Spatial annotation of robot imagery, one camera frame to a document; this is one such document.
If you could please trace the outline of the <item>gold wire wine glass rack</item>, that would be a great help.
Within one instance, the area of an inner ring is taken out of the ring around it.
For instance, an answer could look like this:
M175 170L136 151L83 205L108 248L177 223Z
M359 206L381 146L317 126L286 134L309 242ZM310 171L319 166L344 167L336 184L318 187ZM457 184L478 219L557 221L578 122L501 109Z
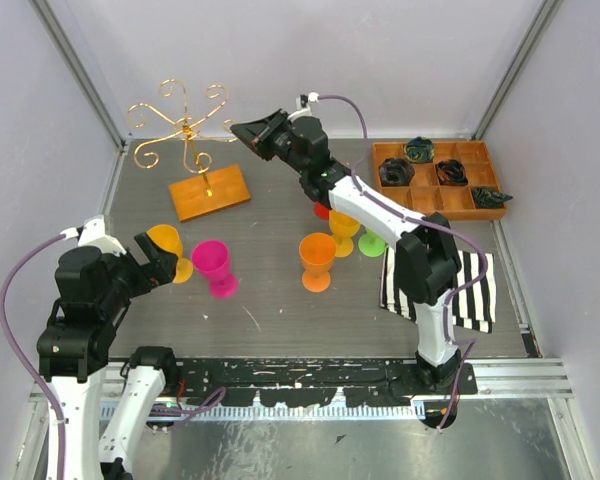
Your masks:
M180 140L183 144L182 165L189 174L185 180L169 185L171 200L180 222L190 221L228 208L245 204L251 200L251 193L246 184L239 165L234 164L214 170L213 157L200 150L200 140L230 144L236 139L207 136L202 133L201 126L215 116L229 100L229 90L220 84L212 84L206 88L205 96L216 100L218 104L199 118L194 117L188 106L186 84L175 78L166 79L158 87L159 94L168 98L179 89L183 97L182 114L177 119L146 103L131 105L126 113L127 123L141 129L146 125L147 111L161 118L172 127L168 135L141 142L133 151L135 165L143 170L155 168L160 163L160 155L155 147L171 140Z

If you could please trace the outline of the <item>orange plastic wine glass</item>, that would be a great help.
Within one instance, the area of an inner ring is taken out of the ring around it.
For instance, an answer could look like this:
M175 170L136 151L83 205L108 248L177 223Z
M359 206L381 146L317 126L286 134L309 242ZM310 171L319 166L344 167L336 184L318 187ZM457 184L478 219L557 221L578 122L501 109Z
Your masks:
M312 233L302 239L299 255L304 272L302 285L312 293L321 293L331 284L330 270L335 261L336 243L326 233Z

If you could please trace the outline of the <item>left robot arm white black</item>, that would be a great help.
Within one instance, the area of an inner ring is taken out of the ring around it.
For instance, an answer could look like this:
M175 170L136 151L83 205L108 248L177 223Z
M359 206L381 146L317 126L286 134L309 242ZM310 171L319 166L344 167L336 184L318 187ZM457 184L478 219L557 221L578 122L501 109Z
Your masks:
M126 385L105 431L99 429L100 400L109 349L133 298L171 283L175 249L146 233L135 236L147 256L78 246L58 260L59 297L37 341L39 373L55 395L64 420L49 436L49 467L64 479L130 479L142 431L159 396L174 393L181 369L169 347L140 346L128 360Z

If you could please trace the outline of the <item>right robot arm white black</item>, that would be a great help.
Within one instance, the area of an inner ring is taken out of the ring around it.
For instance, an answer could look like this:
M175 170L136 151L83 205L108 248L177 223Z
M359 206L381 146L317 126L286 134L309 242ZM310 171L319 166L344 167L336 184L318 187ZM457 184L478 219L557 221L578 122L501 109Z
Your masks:
M463 357L450 307L461 261L448 220L409 210L366 185L332 156L328 136L314 116L293 117L279 109L229 129L259 158L279 158L296 171L311 200L356 220L394 251L394 284L416 313L420 385L432 394L456 390Z

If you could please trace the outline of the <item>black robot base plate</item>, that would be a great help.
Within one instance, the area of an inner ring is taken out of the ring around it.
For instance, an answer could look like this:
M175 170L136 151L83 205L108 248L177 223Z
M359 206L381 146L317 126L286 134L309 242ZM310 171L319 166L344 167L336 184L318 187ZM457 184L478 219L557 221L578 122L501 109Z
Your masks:
M325 407L338 395L348 408L407 406L419 396L447 397L454 382L426 386L413 360L383 358L190 358L178 371L163 393L182 406L200 405L218 389L225 407Z

